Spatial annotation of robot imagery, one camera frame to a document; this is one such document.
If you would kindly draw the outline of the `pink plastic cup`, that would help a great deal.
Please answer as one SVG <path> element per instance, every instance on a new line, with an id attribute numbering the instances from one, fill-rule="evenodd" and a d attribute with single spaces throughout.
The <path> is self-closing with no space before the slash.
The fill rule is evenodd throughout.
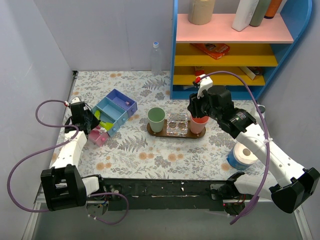
<path id="1" fill-rule="evenodd" d="M 193 134 L 199 134 L 205 128 L 209 120 L 208 116 L 204 117 L 192 117 L 190 116 L 190 131 Z"/>

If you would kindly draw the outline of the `clear textured toothbrush holder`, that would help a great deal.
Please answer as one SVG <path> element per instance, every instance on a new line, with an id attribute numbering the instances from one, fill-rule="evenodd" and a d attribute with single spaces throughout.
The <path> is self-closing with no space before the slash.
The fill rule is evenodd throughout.
<path id="1" fill-rule="evenodd" d="M 188 131 L 188 115 L 186 113 L 169 113 L 167 115 L 167 133 L 186 134 Z"/>

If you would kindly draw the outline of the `green plastic cup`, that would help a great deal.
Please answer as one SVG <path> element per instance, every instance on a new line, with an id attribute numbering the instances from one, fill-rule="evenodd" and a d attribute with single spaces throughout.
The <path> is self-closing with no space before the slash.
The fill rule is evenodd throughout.
<path id="1" fill-rule="evenodd" d="M 148 111 L 147 117 L 151 130 L 155 133 L 161 132 L 165 123 L 165 111 L 160 107 L 153 107 Z"/>

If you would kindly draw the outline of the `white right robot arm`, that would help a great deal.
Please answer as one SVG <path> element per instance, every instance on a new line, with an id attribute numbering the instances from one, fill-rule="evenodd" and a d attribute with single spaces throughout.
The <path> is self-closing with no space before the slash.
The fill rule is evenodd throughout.
<path id="1" fill-rule="evenodd" d="M 231 93 L 225 87 L 212 86 L 204 90 L 201 97 L 192 93 L 187 109 L 192 117 L 214 119 L 224 132 L 249 149 L 272 175 L 262 181 L 237 172 L 220 188 L 222 194 L 227 193 L 232 199 L 243 194 L 258 195 L 291 214 L 314 193 L 320 173 L 313 167 L 306 169 L 271 139 L 266 140 L 266 130 L 249 112 L 234 106 Z"/>

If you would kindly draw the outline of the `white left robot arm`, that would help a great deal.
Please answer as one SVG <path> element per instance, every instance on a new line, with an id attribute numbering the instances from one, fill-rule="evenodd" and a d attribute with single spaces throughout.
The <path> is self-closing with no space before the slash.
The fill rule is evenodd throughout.
<path id="1" fill-rule="evenodd" d="M 64 128 L 66 144 L 51 168 L 43 170 L 40 176 L 46 205 L 50 211 L 81 207 L 86 204 L 88 196 L 101 200 L 107 193 L 98 175 L 82 178 L 78 171 L 88 136 L 100 121 L 79 97 L 73 98 L 67 105 L 71 116 Z"/>

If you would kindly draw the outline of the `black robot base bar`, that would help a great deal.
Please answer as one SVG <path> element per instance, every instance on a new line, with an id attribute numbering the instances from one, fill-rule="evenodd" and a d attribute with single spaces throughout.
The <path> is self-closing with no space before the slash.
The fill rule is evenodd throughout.
<path id="1" fill-rule="evenodd" d="M 224 201 L 240 205 L 253 197 L 239 193 L 227 180 L 103 178 L 88 200 L 107 201 L 110 211 L 210 210 L 222 211 Z"/>

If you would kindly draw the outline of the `pink white toothbrush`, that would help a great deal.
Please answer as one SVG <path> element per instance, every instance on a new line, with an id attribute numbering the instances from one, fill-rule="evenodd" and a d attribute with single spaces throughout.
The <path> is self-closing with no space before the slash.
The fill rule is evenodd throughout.
<path id="1" fill-rule="evenodd" d="M 107 130 L 106 130 L 104 127 L 101 127 L 101 126 L 99 126 L 99 125 L 98 125 L 96 128 L 97 128 L 98 132 L 101 133 L 101 134 L 107 132 Z"/>

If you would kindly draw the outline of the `lime green toothpaste tube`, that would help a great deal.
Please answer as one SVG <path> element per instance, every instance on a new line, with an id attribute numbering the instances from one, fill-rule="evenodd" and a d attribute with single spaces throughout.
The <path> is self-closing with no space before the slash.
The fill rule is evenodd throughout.
<path id="1" fill-rule="evenodd" d="M 110 122 L 104 122 L 104 121 L 101 121 L 101 112 L 99 110 L 96 110 L 95 113 L 94 113 L 94 116 L 100 120 L 99 122 L 99 125 L 103 128 L 105 128 L 107 131 L 111 130 L 114 126 L 113 123 L 110 123 Z"/>

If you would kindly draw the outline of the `oval wooden tray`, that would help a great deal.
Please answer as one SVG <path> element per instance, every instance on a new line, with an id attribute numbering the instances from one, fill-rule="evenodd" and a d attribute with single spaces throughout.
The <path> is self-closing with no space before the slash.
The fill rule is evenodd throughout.
<path id="1" fill-rule="evenodd" d="M 190 124 L 191 124 L 191 121 L 189 120 L 188 124 L 187 124 L 187 133 L 186 134 L 182 134 L 182 133 L 167 133 L 167 120 L 166 119 L 164 120 L 164 125 L 163 125 L 163 128 L 162 128 L 162 130 L 160 132 L 154 132 L 151 129 L 151 126 L 150 126 L 149 123 L 147 124 L 146 128 L 147 128 L 147 132 L 151 136 L 158 137 L 158 138 L 200 139 L 206 134 L 206 128 L 205 127 L 202 129 L 202 131 L 200 133 L 195 134 L 195 133 L 191 132 Z"/>

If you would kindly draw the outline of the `pink drawer box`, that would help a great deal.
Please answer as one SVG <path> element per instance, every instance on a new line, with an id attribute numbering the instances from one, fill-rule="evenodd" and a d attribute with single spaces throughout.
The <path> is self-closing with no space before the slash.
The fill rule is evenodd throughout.
<path id="1" fill-rule="evenodd" d="M 99 133 L 97 127 L 92 129 L 88 135 L 88 139 L 99 147 L 102 147 L 108 141 L 109 137 L 107 132 Z"/>

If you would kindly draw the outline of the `light blue drawer box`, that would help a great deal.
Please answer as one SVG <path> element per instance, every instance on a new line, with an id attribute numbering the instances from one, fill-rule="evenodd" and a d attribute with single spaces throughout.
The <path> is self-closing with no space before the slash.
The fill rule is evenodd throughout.
<path id="1" fill-rule="evenodd" d="M 121 126 L 129 119 L 128 112 L 108 97 L 104 97 L 96 106 L 104 114 L 101 118 L 103 122 L 108 118 L 107 122 L 112 121 L 114 125 Z"/>

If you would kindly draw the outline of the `red small box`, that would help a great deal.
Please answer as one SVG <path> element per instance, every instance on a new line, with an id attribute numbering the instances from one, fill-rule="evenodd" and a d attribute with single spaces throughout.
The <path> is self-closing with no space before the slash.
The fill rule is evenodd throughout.
<path id="1" fill-rule="evenodd" d="M 194 67 L 194 75 L 197 77 L 197 76 L 200 76 L 200 75 L 204 75 L 205 74 L 205 70 L 202 66 L 195 66 Z"/>

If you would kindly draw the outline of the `white bottle grey cap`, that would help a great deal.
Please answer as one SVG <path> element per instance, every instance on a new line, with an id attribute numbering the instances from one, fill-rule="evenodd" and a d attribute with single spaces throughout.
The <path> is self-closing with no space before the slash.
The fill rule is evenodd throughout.
<path id="1" fill-rule="evenodd" d="M 258 108 L 259 108 L 261 114 L 264 114 L 264 113 L 266 112 L 265 106 L 263 106 L 263 105 L 258 105 Z"/>

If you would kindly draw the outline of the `white brown flat box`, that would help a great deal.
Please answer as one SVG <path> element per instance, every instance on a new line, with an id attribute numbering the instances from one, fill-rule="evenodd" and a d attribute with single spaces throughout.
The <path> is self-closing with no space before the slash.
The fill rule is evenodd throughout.
<path id="1" fill-rule="evenodd" d="M 264 70 L 258 66 L 240 66 L 239 69 L 245 73 L 251 80 L 255 80 L 259 76 L 262 76 Z"/>

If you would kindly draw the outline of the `purple drawer box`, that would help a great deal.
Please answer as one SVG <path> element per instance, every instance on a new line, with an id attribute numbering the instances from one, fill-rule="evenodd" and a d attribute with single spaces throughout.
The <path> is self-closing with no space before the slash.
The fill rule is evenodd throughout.
<path id="1" fill-rule="evenodd" d="M 138 110 L 137 102 L 117 89 L 113 89 L 106 97 L 126 110 L 129 118 L 131 118 Z"/>

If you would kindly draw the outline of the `red orange snack box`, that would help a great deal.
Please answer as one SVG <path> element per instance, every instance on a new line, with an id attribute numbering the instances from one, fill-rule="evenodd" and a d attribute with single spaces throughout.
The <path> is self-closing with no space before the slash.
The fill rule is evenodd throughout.
<path id="1" fill-rule="evenodd" d="M 225 43 L 192 43 L 191 45 L 215 60 L 219 60 L 228 54 L 231 48 Z"/>

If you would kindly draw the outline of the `toilet paper roll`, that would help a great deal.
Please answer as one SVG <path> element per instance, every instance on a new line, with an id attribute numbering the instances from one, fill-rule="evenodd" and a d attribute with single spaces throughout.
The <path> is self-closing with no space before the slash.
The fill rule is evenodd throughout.
<path id="1" fill-rule="evenodd" d="M 236 142 L 235 146 L 227 155 L 229 165 L 243 171 L 258 161 L 258 158 L 243 144 Z"/>

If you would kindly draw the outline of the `blue wooden shelf unit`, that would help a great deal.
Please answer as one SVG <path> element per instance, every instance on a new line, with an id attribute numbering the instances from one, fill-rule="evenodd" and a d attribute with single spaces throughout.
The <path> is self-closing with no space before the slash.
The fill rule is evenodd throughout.
<path id="1" fill-rule="evenodd" d="M 233 13 L 215 13 L 209 23 L 194 25 L 179 13 L 173 2 L 170 66 L 170 97 L 188 99 L 196 91 L 195 66 L 212 74 L 215 85 L 226 86 L 234 100 L 258 99 L 278 75 L 292 50 L 306 30 L 313 3 L 310 0 L 287 0 L 280 13 L 263 19 L 260 26 L 242 31 L 232 28 Z M 215 60 L 191 44 L 226 44 L 230 51 Z M 263 75 L 251 80 L 239 67 L 260 67 Z"/>

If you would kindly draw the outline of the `clear plastic water bottle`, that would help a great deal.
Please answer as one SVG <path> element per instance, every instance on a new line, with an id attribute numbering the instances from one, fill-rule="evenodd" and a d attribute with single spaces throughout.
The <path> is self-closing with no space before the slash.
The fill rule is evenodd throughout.
<path id="1" fill-rule="evenodd" d="M 151 72 L 154 76 L 162 71 L 162 51 L 159 42 L 155 41 L 150 54 Z"/>

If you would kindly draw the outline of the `beige paper towel roll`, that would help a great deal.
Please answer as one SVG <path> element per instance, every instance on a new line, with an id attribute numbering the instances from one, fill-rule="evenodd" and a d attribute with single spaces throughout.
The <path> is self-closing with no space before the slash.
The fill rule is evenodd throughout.
<path id="1" fill-rule="evenodd" d="M 188 21 L 194 25 L 205 25 L 212 19 L 215 0 L 190 0 Z"/>

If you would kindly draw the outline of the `white tall bottle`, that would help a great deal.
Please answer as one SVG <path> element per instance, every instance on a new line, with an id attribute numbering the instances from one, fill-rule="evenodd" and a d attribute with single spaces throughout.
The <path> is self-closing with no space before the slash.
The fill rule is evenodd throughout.
<path id="1" fill-rule="evenodd" d="M 232 23 L 232 28 L 241 32 L 249 26 L 259 0 L 240 0 Z"/>

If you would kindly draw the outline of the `grey green bottle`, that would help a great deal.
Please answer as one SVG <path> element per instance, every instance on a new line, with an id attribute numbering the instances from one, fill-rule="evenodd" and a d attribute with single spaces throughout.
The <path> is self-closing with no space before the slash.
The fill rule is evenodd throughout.
<path id="1" fill-rule="evenodd" d="M 269 8 L 270 3 L 271 3 L 271 0 L 259 0 L 256 6 L 256 9 L 254 11 L 254 14 L 251 18 L 251 21 L 249 23 L 250 26 L 252 27 L 260 26 Z"/>

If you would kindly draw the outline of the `orange bottle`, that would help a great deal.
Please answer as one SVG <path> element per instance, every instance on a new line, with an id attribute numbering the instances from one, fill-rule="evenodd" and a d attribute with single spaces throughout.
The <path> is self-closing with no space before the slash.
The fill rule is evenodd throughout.
<path id="1" fill-rule="evenodd" d="M 270 4 L 268 6 L 268 9 L 264 15 L 264 18 L 265 19 L 272 19 L 276 15 L 282 1 L 283 0 L 271 0 Z"/>

